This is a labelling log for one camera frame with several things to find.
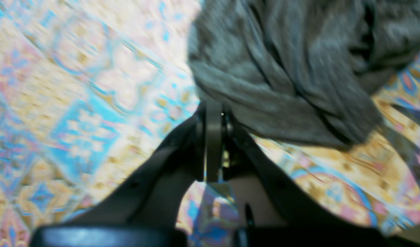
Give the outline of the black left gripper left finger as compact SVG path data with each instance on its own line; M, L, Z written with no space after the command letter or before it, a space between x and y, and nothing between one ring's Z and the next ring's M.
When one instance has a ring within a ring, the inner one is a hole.
M175 228L179 206L202 173L205 103L174 128L150 158L94 208L39 227L33 247L186 247Z

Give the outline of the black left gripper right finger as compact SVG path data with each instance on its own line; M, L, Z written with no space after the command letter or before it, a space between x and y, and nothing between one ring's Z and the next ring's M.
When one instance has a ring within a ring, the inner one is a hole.
M387 247L374 228L353 225L334 216L304 193L282 172L239 125L228 110L217 111L217 152L225 147L231 165L222 169L225 181L250 178L243 191L263 204L254 213L243 206L246 227L233 235L234 247Z

